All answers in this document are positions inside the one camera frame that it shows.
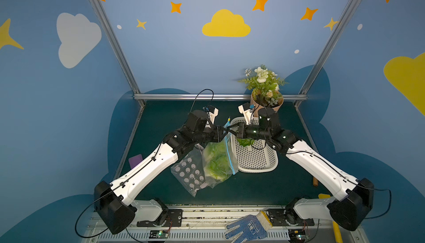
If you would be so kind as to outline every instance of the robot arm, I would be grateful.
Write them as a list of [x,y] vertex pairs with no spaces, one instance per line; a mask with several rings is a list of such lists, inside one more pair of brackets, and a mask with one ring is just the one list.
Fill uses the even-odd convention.
[[[155,220],[158,225],[162,224],[167,207],[158,199],[135,201],[136,196],[161,171],[183,158],[196,144],[220,142],[228,132],[236,134],[214,125],[218,109],[208,106],[205,110],[190,113],[181,128],[166,135],[157,149],[131,171],[110,184],[102,181],[95,187],[95,210],[112,234],[124,230],[135,220]],[[239,123],[237,138],[266,140],[271,148],[286,154],[315,176],[333,195],[328,199],[295,199],[286,207],[288,219],[294,224],[297,220],[308,218],[334,220],[343,228],[354,231],[372,209],[373,184],[367,179],[358,181],[343,172],[290,130],[282,129],[279,116],[272,108],[258,111],[259,125],[250,123],[252,107],[245,104],[239,110],[247,122]]]
[[240,123],[237,138],[263,139],[274,150],[302,166],[316,177],[333,195],[326,199],[296,198],[286,207],[289,224],[302,219],[318,218],[334,220],[343,228],[354,231],[372,210],[374,185],[368,179],[359,181],[345,173],[292,131],[281,129],[279,116],[272,108],[258,111],[259,125],[250,123],[249,106],[240,108],[246,123]]

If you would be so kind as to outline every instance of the plastic bag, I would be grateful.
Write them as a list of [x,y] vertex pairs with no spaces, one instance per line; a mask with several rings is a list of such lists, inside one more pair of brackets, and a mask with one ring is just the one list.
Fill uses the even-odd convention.
[[[230,125],[230,118],[225,128]],[[206,183],[211,188],[238,172],[238,161],[232,151],[229,133],[219,143],[210,142],[202,150]]]
[[171,167],[171,173],[193,197],[196,196],[198,190],[208,186],[202,168],[202,149],[201,145],[195,145],[194,149],[179,163]]

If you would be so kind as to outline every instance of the perforated basket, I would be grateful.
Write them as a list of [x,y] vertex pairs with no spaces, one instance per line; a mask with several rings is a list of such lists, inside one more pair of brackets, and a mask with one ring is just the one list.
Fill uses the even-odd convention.
[[[245,122],[245,118],[234,118],[230,124],[233,125],[240,122]],[[258,124],[258,118],[253,118],[252,123]],[[278,166],[278,153],[268,145],[263,148],[265,140],[256,140],[253,144],[255,148],[263,148],[261,150],[254,149],[252,146],[241,146],[233,134],[230,137],[230,141],[232,144],[232,151],[236,154],[236,158],[238,159],[239,171],[246,173],[263,173],[272,171]]]

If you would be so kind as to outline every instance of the dark green table surface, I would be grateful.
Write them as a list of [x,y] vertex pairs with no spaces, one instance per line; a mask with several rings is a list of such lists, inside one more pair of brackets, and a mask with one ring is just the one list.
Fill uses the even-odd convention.
[[[202,109],[207,101],[195,102],[193,109]],[[218,108],[214,123],[224,125],[227,118],[240,117],[238,106],[245,102],[214,101]],[[192,101],[148,101],[121,175],[130,170],[128,159],[141,154],[146,158],[162,138],[179,128],[187,119]],[[290,129],[309,143],[292,102],[284,102],[279,109],[281,125]],[[265,173],[238,172],[214,189],[206,187],[192,197],[171,174],[170,167],[162,171],[137,196],[137,200],[160,198],[166,204],[203,205],[286,205],[295,197],[317,198],[319,193],[330,194],[322,185],[314,187],[312,176],[301,166],[278,154],[279,163],[275,170]]]

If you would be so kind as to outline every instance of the blue dotted glove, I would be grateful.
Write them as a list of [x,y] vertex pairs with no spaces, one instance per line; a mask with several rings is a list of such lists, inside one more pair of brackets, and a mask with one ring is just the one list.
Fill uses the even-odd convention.
[[267,230],[272,223],[264,212],[257,215],[249,214],[236,221],[226,224],[224,238],[233,239],[232,243],[242,243],[249,240],[267,237]]

